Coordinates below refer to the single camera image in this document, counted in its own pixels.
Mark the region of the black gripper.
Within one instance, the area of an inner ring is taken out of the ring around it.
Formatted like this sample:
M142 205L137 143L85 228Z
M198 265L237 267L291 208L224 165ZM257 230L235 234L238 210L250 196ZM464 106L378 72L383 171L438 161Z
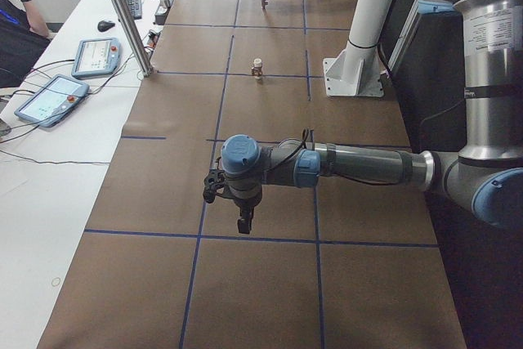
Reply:
M240 208L237 221L238 232L249 235L252 230L254 208L262 201L262 188L254 187L250 190L230 188L235 204Z

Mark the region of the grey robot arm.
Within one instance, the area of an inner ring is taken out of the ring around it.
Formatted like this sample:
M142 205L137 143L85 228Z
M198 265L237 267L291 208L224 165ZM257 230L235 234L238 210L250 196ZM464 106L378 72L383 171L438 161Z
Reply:
M232 200L247 234L265 185L313 187L320 177L371 186L415 184L492 226L522 227L522 0L418 0L420 13L463 17L467 143L457 153L375 150L287 139L262 147L228 138L203 197Z

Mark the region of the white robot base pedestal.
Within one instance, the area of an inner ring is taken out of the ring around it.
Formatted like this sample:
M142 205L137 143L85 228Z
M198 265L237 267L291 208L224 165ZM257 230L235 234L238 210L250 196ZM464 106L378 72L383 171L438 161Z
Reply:
M345 49L323 60L328 96L383 96L378 45L391 1L357 0Z

